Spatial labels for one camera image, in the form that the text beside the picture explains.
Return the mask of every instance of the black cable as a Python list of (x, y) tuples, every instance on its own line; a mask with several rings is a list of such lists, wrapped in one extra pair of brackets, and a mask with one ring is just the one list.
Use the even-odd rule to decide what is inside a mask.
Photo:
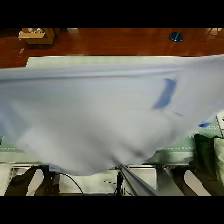
[(76, 184), (76, 186), (79, 188), (79, 190), (82, 192), (82, 196), (84, 196), (84, 193), (83, 193), (81, 187), (79, 187), (79, 185), (76, 183), (76, 181), (72, 177), (70, 177), (68, 174), (65, 174), (65, 173), (58, 173), (58, 174), (64, 175), (64, 176), (70, 178)]

